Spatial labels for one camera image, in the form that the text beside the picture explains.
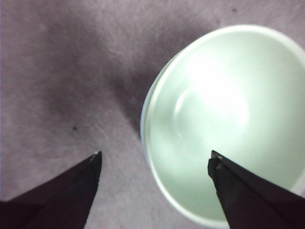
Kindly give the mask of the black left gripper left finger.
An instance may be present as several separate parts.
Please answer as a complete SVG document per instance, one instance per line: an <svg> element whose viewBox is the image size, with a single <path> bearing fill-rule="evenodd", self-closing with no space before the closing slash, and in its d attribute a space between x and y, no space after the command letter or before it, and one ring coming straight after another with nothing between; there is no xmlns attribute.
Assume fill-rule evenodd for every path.
<svg viewBox="0 0 305 229"><path fill-rule="evenodd" d="M97 152L55 178L0 203L2 229L82 229L102 170Z"/></svg>

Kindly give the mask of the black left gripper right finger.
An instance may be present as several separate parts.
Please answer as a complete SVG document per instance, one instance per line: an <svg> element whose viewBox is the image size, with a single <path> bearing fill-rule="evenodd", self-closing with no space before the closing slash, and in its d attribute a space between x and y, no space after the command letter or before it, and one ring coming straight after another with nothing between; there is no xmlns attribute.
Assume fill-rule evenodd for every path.
<svg viewBox="0 0 305 229"><path fill-rule="evenodd" d="M208 175L231 229L303 229L305 199L216 151Z"/></svg>

